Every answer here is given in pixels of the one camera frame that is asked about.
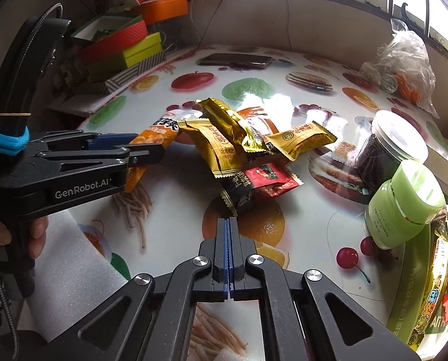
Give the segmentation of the person's left hand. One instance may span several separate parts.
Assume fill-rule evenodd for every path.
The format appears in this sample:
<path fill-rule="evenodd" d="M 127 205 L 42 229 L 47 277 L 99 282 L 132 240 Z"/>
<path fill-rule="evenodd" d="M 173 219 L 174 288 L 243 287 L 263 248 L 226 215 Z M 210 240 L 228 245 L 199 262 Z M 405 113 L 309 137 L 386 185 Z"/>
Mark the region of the person's left hand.
<path fill-rule="evenodd" d="M 23 226 L 21 239 L 25 241 L 27 254 L 30 258 L 38 258 L 46 244 L 46 231 L 48 229 L 48 217 L 37 218 Z M 8 245 L 12 241 L 13 234 L 0 221 L 0 246 Z"/>

